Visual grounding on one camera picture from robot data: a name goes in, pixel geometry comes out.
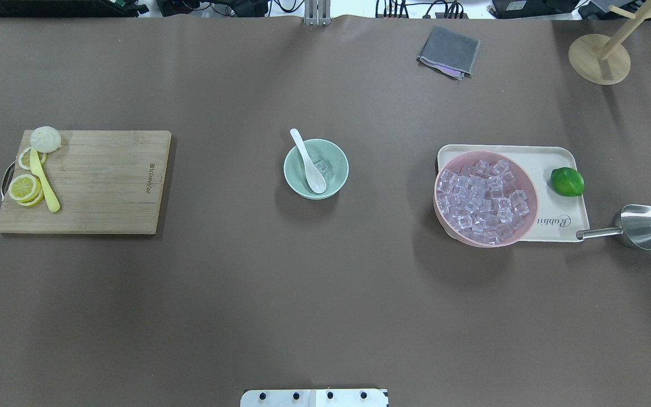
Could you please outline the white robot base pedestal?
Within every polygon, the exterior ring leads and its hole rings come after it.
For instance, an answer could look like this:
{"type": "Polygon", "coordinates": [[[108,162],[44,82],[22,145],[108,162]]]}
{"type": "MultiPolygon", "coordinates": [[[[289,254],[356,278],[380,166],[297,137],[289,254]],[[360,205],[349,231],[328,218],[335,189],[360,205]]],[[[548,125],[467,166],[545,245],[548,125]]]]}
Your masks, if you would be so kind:
{"type": "Polygon", "coordinates": [[[387,389],[251,389],[240,406],[388,406],[387,389]]]}

